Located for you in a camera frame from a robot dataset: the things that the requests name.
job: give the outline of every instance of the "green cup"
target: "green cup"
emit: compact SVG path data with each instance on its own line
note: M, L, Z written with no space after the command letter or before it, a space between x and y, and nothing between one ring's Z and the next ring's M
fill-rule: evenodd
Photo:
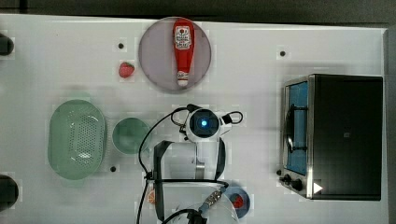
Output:
M139 152L140 145L146 134L149 132L149 126L140 119L128 118L120 121L113 130L113 144L116 149L124 154L136 154ZM144 151L150 141L150 135L142 147Z

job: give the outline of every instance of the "ketchup bottle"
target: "ketchup bottle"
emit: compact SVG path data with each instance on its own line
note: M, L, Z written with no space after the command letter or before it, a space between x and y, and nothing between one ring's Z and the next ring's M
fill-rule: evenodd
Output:
M189 84L189 72L194 54L194 27L191 21L178 19L173 27L174 49L177 62L177 84Z

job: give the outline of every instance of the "white table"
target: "white table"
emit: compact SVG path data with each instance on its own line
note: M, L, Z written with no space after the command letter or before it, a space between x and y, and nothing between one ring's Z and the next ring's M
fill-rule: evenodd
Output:
M68 185L50 168L50 116L59 104L86 95L105 114L109 136L121 118L152 125L188 103L242 111L245 120L224 138L223 176L251 195L252 209L241 223L388 223L385 149L380 202L307 201L279 186L275 174L281 84L313 73L383 76L383 29L197 22L212 45L211 67L196 88L167 94L138 67L139 39L153 22L0 15L0 30L7 30L3 33L14 37L16 46L0 58L0 172L21 189L13 209L0 213L0 223L135 222L142 170L137 157L121 155L111 138L99 172L82 186ZM120 42L125 49L117 48ZM283 58L281 50L287 52ZM118 77L124 60L136 66L126 81ZM163 139L181 139L169 120L151 146ZM109 171L113 165L115 173ZM155 223L147 204L143 223Z

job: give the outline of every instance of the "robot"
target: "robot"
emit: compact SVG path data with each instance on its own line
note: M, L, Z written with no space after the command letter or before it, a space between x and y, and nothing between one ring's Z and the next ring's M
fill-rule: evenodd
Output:
M173 120L173 115L181 110L189 111L183 124ZM240 120L233 121L231 114L239 114ZM180 127L179 131L185 135L186 142L164 140L154 148L153 171L148 173L148 177L154 181L157 218L162 223L167 223L174 217L183 216L185 222L178 223L206 224L206 218L203 218L202 214L220 200L221 194L228 187L227 183L218 180L226 162L226 148L221 137L230 131L234 124L240 123L243 115L239 111L213 112L197 105L187 105L175 110L170 116ZM180 210L165 219L167 208L164 201L164 184L180 182L216 183L223 186L210 194L198 210Z

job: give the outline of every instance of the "wire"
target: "wire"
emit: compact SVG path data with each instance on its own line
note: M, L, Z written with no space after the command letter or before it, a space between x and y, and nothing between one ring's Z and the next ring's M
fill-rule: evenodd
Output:
M231 115L231 114L239 114L241 116L241 118L238 121L236 121L236 122L231 121L231 124L238 124L238 123L242 122L242 120L244 119L244 115L239 111L233 111L233 112L228 113L227 115Z
M177 216L179 216L179 215L181 215L181 214L184 214L184 213L194 213L194 214L200 214L201 215L201 213L200 212L197 212L197 211L195 211L194 209L182 209L182 210L180 210L180 211L177 211L177 212L175 212L174 214L172 214L172 216L170 216L170 217L168 217L164 222L163 222L163 224L166 224L166 223L168 223L170 220L172 220L174 217L177 217Z
M142 199L140 200L139 209L137 210L137 221L136 221L136 224L139 224L139 222L140 222L140 214L142 213L143 201L144 201L144 198L146 197L146 192L148 190L148 185L149 185L149 181L146 179L145 189L143 190Z
M140 165L142 166L143 170L145 171L146 177L148 177L149 171L148 171L148 169L146 168L145 164L143 164L143 162L142 162L142 157L141 157L142 148L143 148L143 145L144 145L146 139L149 137L149 134L154 130L154 128L157 127L161 122L163 122L163 120L165 120L165 119L168 118L169 116L173 116L174 114L176 114L177 112L182 111L182 110L187 110L187 107L178 108L178 109L174 110L172 113L166 115L165 117L163 117L162 119L160 119L159 121L157 121L157 123L155 123L154 126L152 126L151 129L148 131L148 133L146 134L146 136L145 136L145 138L143 139L142 143L140 144L140 148L139 148L139 163L140 163Z
M173 116L174 114L176 114L179 111L183 111L183 110L187 110L187 107L180 107L177 108L176 110L174 110L172 113L166 115L165 117L163 117L162 119L160 119L159 121L157 121L157 123L154 124L154 126L151 127L151 129L148 131L148 133L146 134L145 138L143 139L142 143L140 144L139 147L139 163L142 166L143 170L145 171L145 179L146 179L146 185L145 185L145 189L143 190L143 194L142 194L142 198L140 199L140 204L139 204L139 208L137 210L137 218L136 218L136 224L140 223L140 215L142 213L142 207L143 207L143 201L145 200L145 196L146 196L146 192L148 189L148 185L149 185L149 179L151 179L151 175L152 173L150 173L148 171L148 169L146 168L145 164L143 164L142 162L142 148L144 143L146 142L146 139L149 137L149 134L154 130L155 127L157 127L161 122L163 122L166 118L168 118L169 116Z
M174 124L176 124L177 126L180 126L180 127L182 128L182 127L184 126L184 124L179 123L179 122L176 122L176 121L173 119L173 116L174 116L174 114L172 114L172 116L171 116L172 122L173 122Z

